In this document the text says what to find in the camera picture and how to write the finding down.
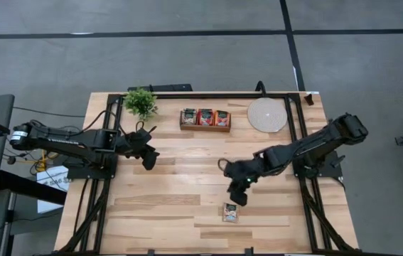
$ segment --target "wooden tabletop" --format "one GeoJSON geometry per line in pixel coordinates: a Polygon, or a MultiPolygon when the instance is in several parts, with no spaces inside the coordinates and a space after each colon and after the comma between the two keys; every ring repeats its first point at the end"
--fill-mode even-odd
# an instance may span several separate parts
{"type": "MultiPolygon", "coordinates": [[[[91,94],[85,126],[105,109],[107,96],[103,92],[91,94]]],[[[230,179],[218,169],[217,160],[251,159],[252,153],[260,149],[291,143],[288,124],[271,134],[252,128],[247,119],[252,101],[157,100],[158,115],[145,128],[157,126],[150,145],[161,155],[151,171],[146,171],[140,160],[119,158],[109,192],[102,254],[146,253],[148,249],[157,253],[238,253],[246,247],[254,247],[256,253],[311,251],[299,182],[291,165],[279,176],[261,178],[252,184],[247,190],[248,204],[239,209],[239,223],[222,222],[223,203],[233,202],[226,191],[230,179]],[[231,112],[231,132],[181,131],[179,111],[186,107],[231,112]]],[[[313,101],[313,106],[302,101],[309,134],[326,125],[320,95],[313,95],[313,101]]],[[[296,108],[291,104],[297,120],[296,108]]],[[[134,131],[136,122],[137,118],[124,110],[121,124],[126,132],[134,131]]],[[[300,138],[299,123],[295,124],[300,138]]],[[[92,128],[101,127],[102,122],[97,122],[92,128]]],[[[343,188],[331,178],[320,178],[318,182],[326,217],[346,242],[357,247],[343,188]]],[[[72,236],[83,183],[76,180],[70,184],[56,250],[72,236]]],[[[89,191],[90,182],[80,223],[89,191]]],[[[318,246],[322,247],[319,224],[315,217],[314,220],[318,246]]],[[[96,227],[93,222],[88,248],[93,247],[96,227]]]]}

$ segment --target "paper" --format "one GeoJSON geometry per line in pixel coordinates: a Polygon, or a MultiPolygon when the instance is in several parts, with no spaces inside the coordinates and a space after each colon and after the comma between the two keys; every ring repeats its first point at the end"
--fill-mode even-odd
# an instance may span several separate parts
{"type": "MultiPolygon", "coordinates": [[[[70,185],[70,182],[67,179],[67,173],[68,169],[64,166],[49,168],[47,171],[37,173],[37,182],[62,191],[68,191],[68,186],[70,185]]],[[[56,203],[49,203],[42,200],[37,201],[38,213],[47,213],[49,211],[62,207],[62,205],[58,205],[56,203]]]]}

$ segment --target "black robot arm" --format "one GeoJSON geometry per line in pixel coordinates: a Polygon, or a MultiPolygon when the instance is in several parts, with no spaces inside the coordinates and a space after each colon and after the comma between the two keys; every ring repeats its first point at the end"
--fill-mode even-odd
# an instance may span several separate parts
{"type": "Polygon", "coordinates": [[[108,156],[112,154],[142,158],[143,166],[151,170],[159,153],[147,144],[152,138],[150,132],[143,128],[128,134],[109,129],[70,132],[32,120],[14,127],[10,145],[16,150],[44,149],[82,159],[84,164],[94,169],[107,167],[108,156]]]}
{"type": "Polygon", "coordinates": [[[250,184],[259,177],[279,175],[294,159],[303,159],[304,166],[316,169],[324,165],[325,156],[342,144],[354,145],[368,135],[356,116],[344,114],[330,121],[320,131],[288,145],[277,145],[255,152],[251,160],[227,161],[224,175],[232,179],[230,199],[245,206],[250,184]]]}

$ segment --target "green plant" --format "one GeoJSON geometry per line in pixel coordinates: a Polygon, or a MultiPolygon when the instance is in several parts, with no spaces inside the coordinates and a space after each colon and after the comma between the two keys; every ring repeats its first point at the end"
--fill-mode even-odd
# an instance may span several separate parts
{"type": "Polygon", "coordinates": [[[152,92],[138,88],[127,94],[124,104],[131,114],[137,114],[140,120],[146,121],[152,114],[157,114],[156,99],[157,96],[152,95],[152,92]]]}

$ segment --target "small package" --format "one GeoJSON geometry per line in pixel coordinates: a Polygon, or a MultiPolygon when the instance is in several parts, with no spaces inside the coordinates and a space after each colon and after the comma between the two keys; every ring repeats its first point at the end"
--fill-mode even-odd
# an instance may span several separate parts
{"type": "Polygon", "coordinates": [[[213,125],[214,112],[213,110],[198,110],[198,124],[199,125],[213,125]]]}
{"type": "Polygon", "coordinates": [[[229,203],[223,203],[223,221],[237,223],[237,206],[229,203]]]}
{"type": "Polygon", "coordinates": [[[182,124],[196,124],[196,110],[195,109],[184,109],[182,111],[182,124]]]}
{"type": "Polygon", "coordinates": [[[230,123],[230,113],[220,110],[218,110],[215,113],[215,121],[214,121],[215,126],[227,127],[228,125],[230,125],[229,123],[230,123]]]}

